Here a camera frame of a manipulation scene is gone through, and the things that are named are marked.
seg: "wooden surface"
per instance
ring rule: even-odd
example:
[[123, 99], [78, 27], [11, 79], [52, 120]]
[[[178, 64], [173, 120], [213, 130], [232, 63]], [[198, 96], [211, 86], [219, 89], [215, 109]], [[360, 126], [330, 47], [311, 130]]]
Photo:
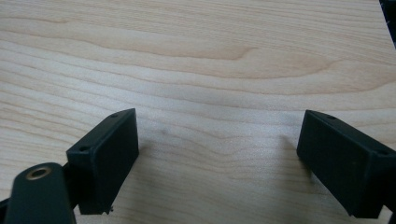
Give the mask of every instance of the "wooden surface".
[[387, 223], [349, 217], [295, 148], [308, 108], [396, 148], [395, 75], [376, 0], [1, 1], [0, 198], [134, 107], [114, 212], [78, 223]]

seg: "light wood tabletop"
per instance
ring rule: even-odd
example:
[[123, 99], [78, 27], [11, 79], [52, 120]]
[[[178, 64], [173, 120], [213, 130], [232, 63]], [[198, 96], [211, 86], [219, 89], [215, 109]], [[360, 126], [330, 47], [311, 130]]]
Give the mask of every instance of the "light wood tabletop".
[[78, 223], [387, 223], [349, 217], [296, 147], [313, 109], [396, 149], [395, 75], [377, 0], [1, 1], [0, 200], [136, 108], [114, 212]]

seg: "black object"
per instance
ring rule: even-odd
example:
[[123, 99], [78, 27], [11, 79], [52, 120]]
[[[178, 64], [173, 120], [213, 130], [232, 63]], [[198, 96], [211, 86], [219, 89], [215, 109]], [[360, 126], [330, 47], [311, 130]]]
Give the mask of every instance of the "black object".
[[370, 136], [307, 110], [297, 154], [350, 216], [378, 218], [383, 205], [396, 212], [396, 152]]
[[379, 0], [379, 2], [384, 12], [385, 21], [387, 22], [393, 44], [396, 47], [396, 0]]
[[139, 151], [134, 109], [115, 113], [66, 152], [68, 163], [43, 163], [20, 173], [0, 202], [0, 223], [76, 223], [109, 213]]

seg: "metal ring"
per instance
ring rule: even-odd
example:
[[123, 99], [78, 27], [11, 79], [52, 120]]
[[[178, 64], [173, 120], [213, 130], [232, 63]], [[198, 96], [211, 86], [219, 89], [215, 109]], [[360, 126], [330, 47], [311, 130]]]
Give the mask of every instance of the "metal ring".
[[46, 175], [49, 175], [52, 170], [48, 166], [42, 166], [35, 168], [34, 170], [30, 171], [29, 174], [27, 174], [26, 179], [28, 180], [37, 180], [39, 178], [42, 178]]

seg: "table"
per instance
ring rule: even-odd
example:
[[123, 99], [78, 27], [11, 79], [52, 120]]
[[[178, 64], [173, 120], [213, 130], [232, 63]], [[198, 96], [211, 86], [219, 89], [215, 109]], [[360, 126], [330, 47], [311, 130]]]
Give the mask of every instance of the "table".
[[0, 198], [107, 115], [140, 156], [78, 223], [387, 223], [349, 217], [298, 160], [304, 111], [396, 148], [396, 49], [375, 0], [2, 1]]

